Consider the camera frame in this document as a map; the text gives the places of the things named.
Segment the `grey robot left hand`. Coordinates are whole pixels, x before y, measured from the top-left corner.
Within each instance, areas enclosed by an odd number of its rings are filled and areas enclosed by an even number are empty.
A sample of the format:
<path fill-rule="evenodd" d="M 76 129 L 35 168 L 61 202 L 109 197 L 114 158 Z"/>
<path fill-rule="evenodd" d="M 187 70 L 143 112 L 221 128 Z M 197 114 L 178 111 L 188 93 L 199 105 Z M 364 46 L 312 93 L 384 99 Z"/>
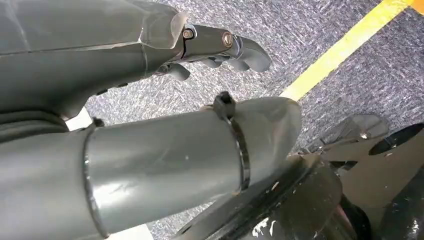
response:
<path fill-rule="evenodd" d="M 281 170 L 299 136 L 288 98 L 69 130 L 87 100 L 182 62 L 266 71 L 268 53 L 222 28 L 146 0 L 0 3 L 0 237 L 100 240 Z"/>

